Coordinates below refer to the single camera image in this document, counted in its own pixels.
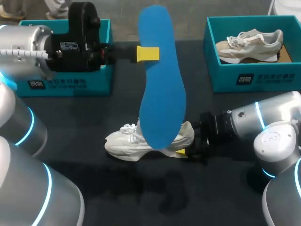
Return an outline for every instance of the teal shoe box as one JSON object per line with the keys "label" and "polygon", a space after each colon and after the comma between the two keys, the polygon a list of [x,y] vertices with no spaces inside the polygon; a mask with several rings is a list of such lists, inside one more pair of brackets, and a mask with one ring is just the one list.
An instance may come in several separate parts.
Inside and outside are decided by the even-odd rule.
{"label": "teal shoe box", "polygon": [[[292,63],[221,64],[215,44],[252,29],[264,33],[282,30]],[[295,16],[208,17],[204,52],[214,92],[301,89],[301,26]]]}
{"label": "teal shoe box", "polygon": [[[27,20],[19,25],[45,25],[54,33],[67,33],[69,28],[68,20]],[[113,42],[109,19],[101,20],[100,41]],[[18,81],[16,93],[20,97],[109,96],[112,73],[112,65],[102,65],[97,72],[56,73],[54,79],[49,81],[40,78]]]}

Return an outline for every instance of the concrete floor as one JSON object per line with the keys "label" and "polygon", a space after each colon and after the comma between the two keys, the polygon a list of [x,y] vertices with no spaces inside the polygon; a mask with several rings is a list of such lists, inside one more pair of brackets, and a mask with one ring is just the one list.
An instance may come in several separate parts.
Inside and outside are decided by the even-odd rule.
{"label": "concrete floor", "polygon": [[[27,1],[27,19],[45,19],[47,7],[44,1]],[[270,0],[91,0],[91,2],[95,4],[100,18],[111,19],[115,41],[138,40],[139,12],[142,8],[153,4],[167,7],[174,22],[177,40],[202,40],[208,16],[266,15],[270,4]]]}

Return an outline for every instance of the blue led ring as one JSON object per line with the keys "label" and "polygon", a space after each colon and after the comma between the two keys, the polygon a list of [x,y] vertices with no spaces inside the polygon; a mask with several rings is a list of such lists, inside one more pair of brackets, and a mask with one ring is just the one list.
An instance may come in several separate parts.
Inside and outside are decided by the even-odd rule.
{"label": "blue led ring", "polygon": [[266,175],[268,175],[269,177],[271,177],[271,178],[275,178],[275,176],[273,176],[273,175],[271,175],[271,174],[269,174],[269,173],[267,173],[263,168],[262,168],[262,171],[266,174]]}
{"label": "blue led ring", "polygon": [[257,112],[257,115],[258,115],[260,124],[261,124],[261,126],[262,126],[262,129],[265,129],[265,125],[264,125],[264,122],[263,122],[263,119],[262,119],[262,115],[261,115],[261,112],[260,112],[260,109],[259,109],[259,104],[258,104],[258,102],[255,103],[255,107],[256,107],[256,112]]}
{"label": "blue led ring", "polygon": [[31,133],[32,128],[33,128],[33,125],[34,125],[34,116],[33,116],[33,112],[32,112],[32,110],[31,110],[30,108],[28,108],[28,109],[29,109],[30,113],[32,114],[32,123],[31,123],[31,125],[30,125],[30,127],[29,127],[29,130],[28,130],[27,133],[25,134],[25,136],[24,136],[19,142],[16,143],[17,146],[20,145],[23,141],[25,141],[25,140],[27,139],[27,137],[28,137],[29,134]]}
{"label": "blue led ring", "polygon": [[298,191],[299,196],[301,198],[301,187],[300,187],[299,178],[298,178],[298,168],[299,168],[300,161],[301,161],[301,159],[299,159],[297,161],[296,166],[295,166],[295,182],[296,182],[297,191]]}
{"label": "blue led ring", "polygon": [[41,208],[41,211],[39,212],[39,214],[38,214],[37,218],[35,219],[34,223],[32,224],[32,226],[37,226],[38,223],[41,221],[41,219],[42,219],[42,217],[43,217],[43,215],[44,215],[44,213],[46,211],[46,208],[48,206],[49,200],[50,200],[50,195],[51,195],[51,190],[52,190],[52,178],[51,178],[51,173],[50,173],[50,170],[49,170],[48,166],[46,164],[44,164],[44,166],[45,166],[47,174],[48,174],[47,195],[46,195],[44,204],[43,204],[43,206]]}

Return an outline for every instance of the shoe insole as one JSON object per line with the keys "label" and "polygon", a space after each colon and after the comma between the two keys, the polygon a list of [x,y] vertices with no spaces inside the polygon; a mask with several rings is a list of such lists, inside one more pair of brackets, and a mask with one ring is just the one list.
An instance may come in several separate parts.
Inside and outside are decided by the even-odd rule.
{"label": "shoe insole", "polygon": [[139,16],[142,47],[159,47],[160,60],[144,62],[146,87],[140,106],[143,136],[152,148],[168,147],[186,111],[186,92],[175,49],[171,17],[163,6],[145,8]]}

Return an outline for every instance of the beige sneaker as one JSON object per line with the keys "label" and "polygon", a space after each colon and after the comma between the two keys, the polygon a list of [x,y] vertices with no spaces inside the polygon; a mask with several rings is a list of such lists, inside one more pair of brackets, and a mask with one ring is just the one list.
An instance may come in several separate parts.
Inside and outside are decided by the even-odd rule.
{"label": "beige sneaker", "polygon": [[3,5],[0,5],[0,17],[4,18],[4,20],[10,21],[21,21],[25,19],[25,14],[23,16],[16,16],[4,11]]}
{"label": "beige sneaker", "polygon": [[194,130],[190,122],[181,125],[181,129],[172,142],[172,144],[163,149],[153,149],[143,137],[140,122],[135,124],[126,124],[119,131],[106,137],[104,144],[105,150],[117,159],[124,161],[138,161],[146,153],[158,151],[172,158],[187,158],[182,153],[176,151],[192,145],[194,140]]}
{"label": "beige sneaker", "polygon": [[256,29],[227,37],[216,44],[219,58],[230,64],[239,64],[245,58],[276,62],[283,44],[283,33],[261,33]]}
{"label": "beige sneaker", "polygon": [[66,17],[55,17],[55,16],[53,16],[51,13],[46,13],[46,18],[48,19],[48,20],[64,20],[64,19],[68,19],[68,17],[66,16]]}

